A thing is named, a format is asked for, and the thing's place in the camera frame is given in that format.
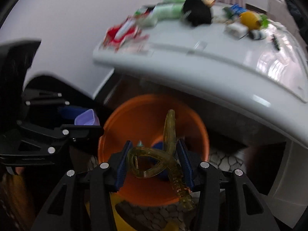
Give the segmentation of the yellow-green hair claw clip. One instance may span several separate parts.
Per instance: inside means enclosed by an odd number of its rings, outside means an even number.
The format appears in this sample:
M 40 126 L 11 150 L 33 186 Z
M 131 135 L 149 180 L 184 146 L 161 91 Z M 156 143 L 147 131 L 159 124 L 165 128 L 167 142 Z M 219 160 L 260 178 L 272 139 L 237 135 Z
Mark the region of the yellow-green hair claw clip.
M 172 188 L 179 198 L 179 205 L 184 210 L 191 211 L 195 208 L 189 189 L 184 185 L 182 172 L 174 157 L 176 151 L 177 137 L 175 131 L 175 111 L 169 110 L 164 122 L 163 149 L 146 148 L 136 146 L 132 148 L 127 156 L 128 167 L 137 178 L 151 178 L 168 169 L 168 178 L 172 183 Z M 143 169 L 139 164 L 142 157 L 150 157 L 157 163 L 149 169 Z

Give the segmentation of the small purple case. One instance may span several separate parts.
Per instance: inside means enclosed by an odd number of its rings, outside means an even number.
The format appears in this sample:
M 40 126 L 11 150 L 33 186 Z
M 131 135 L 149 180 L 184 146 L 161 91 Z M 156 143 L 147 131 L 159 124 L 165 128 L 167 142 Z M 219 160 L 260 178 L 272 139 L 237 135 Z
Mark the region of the small purple case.
M 74 120 L 76 126 L 100 126 L 99 118 L 93 109 L 88 109 Z

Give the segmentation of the pale green cream jar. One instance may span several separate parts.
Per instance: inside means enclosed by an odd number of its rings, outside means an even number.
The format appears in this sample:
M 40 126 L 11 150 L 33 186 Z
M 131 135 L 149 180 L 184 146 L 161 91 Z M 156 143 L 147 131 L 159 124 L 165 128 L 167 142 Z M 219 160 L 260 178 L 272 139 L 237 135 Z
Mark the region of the pale green cream jar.
M 158 19 L 154 14 L 147 14 L 138 19 L 138 25 L 143 28 L 155 27 L 158 23 Z

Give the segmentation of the black sock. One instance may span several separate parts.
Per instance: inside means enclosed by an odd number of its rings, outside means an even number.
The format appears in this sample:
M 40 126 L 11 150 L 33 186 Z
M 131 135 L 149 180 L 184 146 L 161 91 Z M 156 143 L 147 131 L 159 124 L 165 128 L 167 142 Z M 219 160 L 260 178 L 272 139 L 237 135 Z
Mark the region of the black sock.
M 211 10 L 202 0 L 186 0 L 182 12 L 185 20 L 193 27 L 212 23 Z

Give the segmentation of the red crochet bib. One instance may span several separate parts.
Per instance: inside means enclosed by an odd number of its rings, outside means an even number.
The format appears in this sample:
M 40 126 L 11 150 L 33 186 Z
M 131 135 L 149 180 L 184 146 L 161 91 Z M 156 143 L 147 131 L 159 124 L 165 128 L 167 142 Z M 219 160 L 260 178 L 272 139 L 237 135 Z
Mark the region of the red crochet bib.
M 127 17 L 121 24 L 108 28 L 101 47 L 104 49 L 110 48 L 117 52 L 126 42 L 139 42 L 148 39 L 148 34 L 142 35 L 142 29 L 137 24 L 137 19 L 135 17 Z

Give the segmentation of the white green ointment tube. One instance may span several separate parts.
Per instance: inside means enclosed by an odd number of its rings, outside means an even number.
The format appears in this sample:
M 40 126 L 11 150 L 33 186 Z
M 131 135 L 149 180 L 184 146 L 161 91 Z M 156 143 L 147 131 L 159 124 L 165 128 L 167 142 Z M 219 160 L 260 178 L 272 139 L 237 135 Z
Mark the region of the white green ointment tube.
M 129 18 L 117 31 L 114 39 L 119 41 L 136 30 L 136 18 Z

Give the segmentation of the white power adapter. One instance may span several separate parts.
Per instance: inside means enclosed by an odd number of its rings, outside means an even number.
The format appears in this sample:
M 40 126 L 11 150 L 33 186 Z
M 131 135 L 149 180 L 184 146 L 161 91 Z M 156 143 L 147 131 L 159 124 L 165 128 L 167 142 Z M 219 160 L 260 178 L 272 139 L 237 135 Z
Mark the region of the white power adapter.
M 237 39 L 241 39 L 248 34 L 249 28 L 241 23 L 231 23 L 226 25 L 224 31 Z

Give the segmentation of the small dark dropper bottle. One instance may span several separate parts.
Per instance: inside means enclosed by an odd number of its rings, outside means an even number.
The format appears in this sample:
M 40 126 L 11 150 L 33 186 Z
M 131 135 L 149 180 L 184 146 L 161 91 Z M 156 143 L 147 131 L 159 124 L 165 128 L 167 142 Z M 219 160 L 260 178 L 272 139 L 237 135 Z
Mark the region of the small dark dropper bottle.
M 267 37 L 267 34 L 264 30 L 251 30 L 249 31 L 249 37 L 252 40 L 263 40 Z

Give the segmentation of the black bead hair clip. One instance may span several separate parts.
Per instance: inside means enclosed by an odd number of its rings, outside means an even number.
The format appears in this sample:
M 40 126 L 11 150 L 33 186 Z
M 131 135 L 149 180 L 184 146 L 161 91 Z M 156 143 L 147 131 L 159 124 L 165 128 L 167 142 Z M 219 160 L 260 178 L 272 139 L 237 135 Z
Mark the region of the black bead hair clip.
M 274 34 L 271 36 L 271 40 L 272 40 L 272 43 L 274 45 L 274 48 L 277 51 L 280 51 L 280 45 L 279 45 L 278 39 L 277 39 L 277 37 Z

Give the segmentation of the light green lotion bottle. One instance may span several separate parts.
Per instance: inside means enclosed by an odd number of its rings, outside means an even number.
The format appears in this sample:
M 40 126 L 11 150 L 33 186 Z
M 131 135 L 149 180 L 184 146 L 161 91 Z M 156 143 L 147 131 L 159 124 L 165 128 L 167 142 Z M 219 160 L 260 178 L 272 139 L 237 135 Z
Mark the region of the light green lotion bottle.
M 158 20 L 179 19 L 182 17 L 183 3 L 159 4 L 155 6 L 152 13 Z

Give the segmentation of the yellow bear toy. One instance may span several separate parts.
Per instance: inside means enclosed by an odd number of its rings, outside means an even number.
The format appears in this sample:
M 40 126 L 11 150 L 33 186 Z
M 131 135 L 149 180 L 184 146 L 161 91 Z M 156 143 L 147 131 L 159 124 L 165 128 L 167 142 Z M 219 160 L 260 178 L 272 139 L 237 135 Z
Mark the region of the yellow bear toy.
M 249 29 L 249 31 L 260 30 L 262 26 L 260 16 L 251 11 L 241 13 L 239 19 L 240 23 L 245 25 Z

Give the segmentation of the green round bottle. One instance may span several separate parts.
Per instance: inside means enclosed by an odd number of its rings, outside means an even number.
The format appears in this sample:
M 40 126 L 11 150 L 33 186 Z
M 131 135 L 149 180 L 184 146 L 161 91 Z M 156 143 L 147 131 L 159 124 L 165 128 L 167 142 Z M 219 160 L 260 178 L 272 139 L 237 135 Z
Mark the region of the green round bottle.
M 265 14 L 260 14 L 259 21 L 260 21 L 260 28 L 261 29 L 268 28 L 269 20 L 268 20 L 268 17 Z

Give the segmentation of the blue cotton swab packet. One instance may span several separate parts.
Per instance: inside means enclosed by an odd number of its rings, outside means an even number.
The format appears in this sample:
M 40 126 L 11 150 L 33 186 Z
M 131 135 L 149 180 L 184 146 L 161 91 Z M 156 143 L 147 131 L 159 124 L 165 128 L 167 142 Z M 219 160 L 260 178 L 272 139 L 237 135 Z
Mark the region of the blue cotton swab packet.
M 231 7 L 224 7 L 222 9 L 228 18 L 233 16 L 239 16 L 240 14 L 247 11 L 247 9 L 241 7 L 239 4 L 234 4 Z

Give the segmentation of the beige book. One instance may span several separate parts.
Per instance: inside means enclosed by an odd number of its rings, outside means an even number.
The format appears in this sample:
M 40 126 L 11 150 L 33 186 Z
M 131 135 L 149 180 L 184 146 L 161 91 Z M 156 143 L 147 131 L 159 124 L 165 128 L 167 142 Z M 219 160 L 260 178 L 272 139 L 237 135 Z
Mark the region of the beige book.
M 215 4 L 216 0 L 202 0 L 202 2 L 208 6 L 209 8 L 213 7 L 213 5 Z

